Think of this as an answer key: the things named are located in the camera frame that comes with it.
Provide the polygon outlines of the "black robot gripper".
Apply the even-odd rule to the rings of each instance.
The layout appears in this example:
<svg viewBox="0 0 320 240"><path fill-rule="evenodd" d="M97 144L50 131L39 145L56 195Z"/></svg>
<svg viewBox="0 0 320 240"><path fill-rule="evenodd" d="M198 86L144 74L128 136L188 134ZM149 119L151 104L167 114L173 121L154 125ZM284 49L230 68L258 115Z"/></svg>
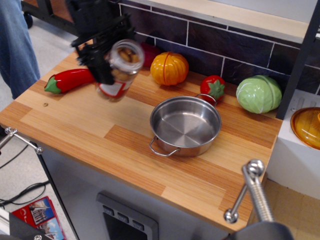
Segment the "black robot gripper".
<svg viewBox="0 0 320 240"><path fill-rule="evenodd" d="M67 0L78 38L71 43L78 62L86 66L95 81L113 85L114 77L104 54L119 41L135 42L135 28L130 15L115 16L108 0Z"/></svg>

